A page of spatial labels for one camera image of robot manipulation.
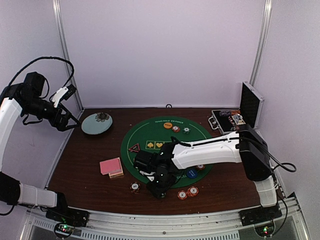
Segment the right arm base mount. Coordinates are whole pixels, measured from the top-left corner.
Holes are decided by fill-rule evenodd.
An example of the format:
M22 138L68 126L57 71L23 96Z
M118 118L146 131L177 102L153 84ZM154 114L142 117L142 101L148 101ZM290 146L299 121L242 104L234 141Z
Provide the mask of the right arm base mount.
M272 207L255 207L250 209L241 210L239 212L241 224L243 226L256 225L271 221L282 216L282 211L278 206Z

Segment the green chips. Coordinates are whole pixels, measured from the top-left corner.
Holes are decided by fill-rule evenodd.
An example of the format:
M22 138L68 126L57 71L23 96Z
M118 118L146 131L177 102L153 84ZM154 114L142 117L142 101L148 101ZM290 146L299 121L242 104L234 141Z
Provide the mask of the green chips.
M190 132L190 129L188 127L183 128L183 133L188 134Z

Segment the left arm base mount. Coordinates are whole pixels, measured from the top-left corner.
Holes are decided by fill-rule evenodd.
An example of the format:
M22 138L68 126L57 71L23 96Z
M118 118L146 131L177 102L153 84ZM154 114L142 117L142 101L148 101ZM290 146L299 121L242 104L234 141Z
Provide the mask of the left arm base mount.
M46 208L45 217L73 227L86 227L90 213L85 210L67 208L66 211Z

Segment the black white chip stack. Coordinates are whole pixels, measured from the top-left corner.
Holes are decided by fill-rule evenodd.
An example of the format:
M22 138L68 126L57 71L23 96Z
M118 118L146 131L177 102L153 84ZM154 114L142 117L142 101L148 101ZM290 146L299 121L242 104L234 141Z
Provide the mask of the black white chip stack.
M138 182L133 182L130 184L130 191L134 194L140 192L140 184Z

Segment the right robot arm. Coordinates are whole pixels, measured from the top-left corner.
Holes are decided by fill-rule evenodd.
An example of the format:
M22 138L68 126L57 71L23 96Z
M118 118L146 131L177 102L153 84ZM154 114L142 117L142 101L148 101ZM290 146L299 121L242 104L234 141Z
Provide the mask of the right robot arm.
M276 212L277 204L270 158L267 143L245 124L236 131L210 139L185 142L173 136L159 152L140 150L133 167L148 178L149 191L159 199L176 182L181 170L198 165L242 163L246 177L254 182L259 195L261 206L256 216L266 221Z

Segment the orange chip stack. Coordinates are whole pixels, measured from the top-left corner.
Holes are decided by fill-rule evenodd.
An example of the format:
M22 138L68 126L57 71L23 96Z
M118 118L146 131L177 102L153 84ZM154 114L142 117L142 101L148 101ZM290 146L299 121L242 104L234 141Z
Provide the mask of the orange chip stack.
M195 197L199 194L199 189L196 186L191 186L188 188L187 193L190 197Z

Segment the orange big blind button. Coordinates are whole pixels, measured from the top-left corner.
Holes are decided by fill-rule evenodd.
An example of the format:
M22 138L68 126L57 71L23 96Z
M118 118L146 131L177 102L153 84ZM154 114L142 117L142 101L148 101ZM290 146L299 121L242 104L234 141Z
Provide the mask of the orange big blind button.
M165 123L163 124L163 127L164 127L165 129L171 129L171 128L173 127L173 124L172 124L171 122L165 122Z

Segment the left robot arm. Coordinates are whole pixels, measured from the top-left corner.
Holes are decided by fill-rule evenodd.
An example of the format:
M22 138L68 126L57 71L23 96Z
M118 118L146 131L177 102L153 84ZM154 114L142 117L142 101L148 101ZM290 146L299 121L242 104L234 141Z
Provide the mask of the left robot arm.
M68 100L75 92L73 84L63 86L47 101L41 97L46 78L30 72L22 83L7 86L0 95L0 154L3 156L14 124L18 117L22 123L28 125L30 115L37 118L36 123L48 120L50 125L60 132L68 131L80 126L80 122L61 103ZM52 213L61 222L72 218L72 211L63 203L61 193L40 189L21 183L13 177L0 174L0 200L10 206L27 205L52 208Z

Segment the triangular black red dealer button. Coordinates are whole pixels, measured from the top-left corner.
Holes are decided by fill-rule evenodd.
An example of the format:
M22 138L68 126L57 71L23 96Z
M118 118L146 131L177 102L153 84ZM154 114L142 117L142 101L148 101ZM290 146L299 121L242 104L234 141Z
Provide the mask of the triangular black red dealer button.
M140 145L139 143L134 144L133 146L128 148L128 151L131 153L138 153L140 151Z

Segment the red playing card deck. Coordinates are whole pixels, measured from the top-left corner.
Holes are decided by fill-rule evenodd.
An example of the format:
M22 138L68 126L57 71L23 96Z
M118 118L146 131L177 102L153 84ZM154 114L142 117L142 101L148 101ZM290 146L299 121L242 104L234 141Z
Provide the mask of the red playing card deck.
M113 175L122 172L122 165L119 157L101 161L99 166L102 175Z

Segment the blue small blind button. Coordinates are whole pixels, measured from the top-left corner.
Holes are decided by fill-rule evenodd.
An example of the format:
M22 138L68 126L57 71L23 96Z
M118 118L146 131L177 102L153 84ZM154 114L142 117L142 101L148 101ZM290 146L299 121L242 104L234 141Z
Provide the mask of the blue small blind button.
M189 179L195 179L198 176L198 172L195 169L189 169L186 173Z

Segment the red chips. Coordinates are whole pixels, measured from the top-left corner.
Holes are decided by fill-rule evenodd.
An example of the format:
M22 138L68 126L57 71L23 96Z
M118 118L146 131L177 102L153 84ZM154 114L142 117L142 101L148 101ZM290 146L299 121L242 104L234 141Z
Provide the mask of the red chips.
M198 170L204 170L204 169L205 169L205 165L199 164L199 165L196 166L196 168L197 168Z
M175 125L175 126L172 127L172 131L175 132L175 133L178 133L180 130L181 130L181 129L180 129L179 126L176 126L176 125Z
M180 190L178 193L177 193L177 197L180 199L180 200L185 200L187 197L188 197L188 193L184 190Z

